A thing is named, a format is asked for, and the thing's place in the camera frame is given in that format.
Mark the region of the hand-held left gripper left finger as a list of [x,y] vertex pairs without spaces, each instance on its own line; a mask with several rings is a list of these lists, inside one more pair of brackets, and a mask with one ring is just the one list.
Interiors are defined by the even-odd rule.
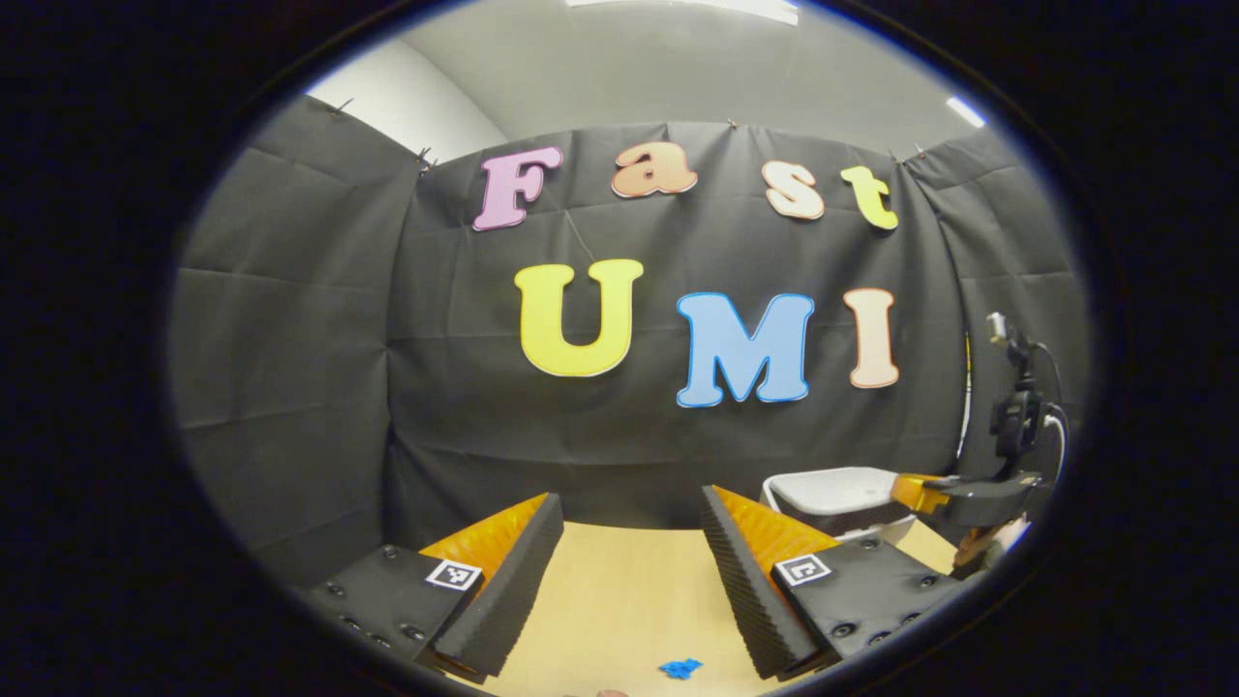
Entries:
[[403,670],[483,683],[522,638],[561,536],[561,499],[543,493],[421,550],[383,543],[310,587],[310,609]]

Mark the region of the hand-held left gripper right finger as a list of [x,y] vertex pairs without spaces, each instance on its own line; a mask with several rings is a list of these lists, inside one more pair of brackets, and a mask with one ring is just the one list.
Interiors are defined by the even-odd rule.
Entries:
[[839,541],[722,487],[701,487],[700,513],[761,678],[783,682],[866,652],[963,591],[878,535]]

